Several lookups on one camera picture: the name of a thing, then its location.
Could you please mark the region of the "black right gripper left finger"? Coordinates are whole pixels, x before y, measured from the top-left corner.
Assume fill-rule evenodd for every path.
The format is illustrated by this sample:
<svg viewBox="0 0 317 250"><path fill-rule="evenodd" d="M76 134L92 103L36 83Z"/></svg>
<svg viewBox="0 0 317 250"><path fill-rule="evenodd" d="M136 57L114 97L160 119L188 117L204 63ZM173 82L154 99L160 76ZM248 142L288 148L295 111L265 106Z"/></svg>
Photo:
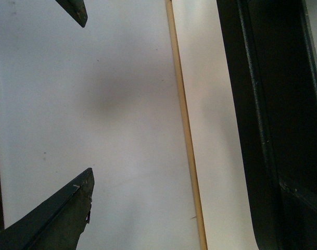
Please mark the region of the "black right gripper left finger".
<svg viewBox="0 0 317 250"><path fill-rule="evenodd" d="M90 222L94 189L87 168L22 219L0 232L0 249L76 249Z"/></svg>

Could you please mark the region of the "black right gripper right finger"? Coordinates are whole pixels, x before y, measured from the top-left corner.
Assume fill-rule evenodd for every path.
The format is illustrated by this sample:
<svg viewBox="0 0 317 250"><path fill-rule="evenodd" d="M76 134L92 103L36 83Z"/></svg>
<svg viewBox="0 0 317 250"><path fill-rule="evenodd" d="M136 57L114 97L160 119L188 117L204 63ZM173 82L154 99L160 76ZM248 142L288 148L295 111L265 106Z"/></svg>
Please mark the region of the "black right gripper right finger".
<svg viewBox="0 0 317 250"><path fill-rule="evenodd" d="M88 15L84 0L56 0L56 2L81 26L85 27Z"/></svg>

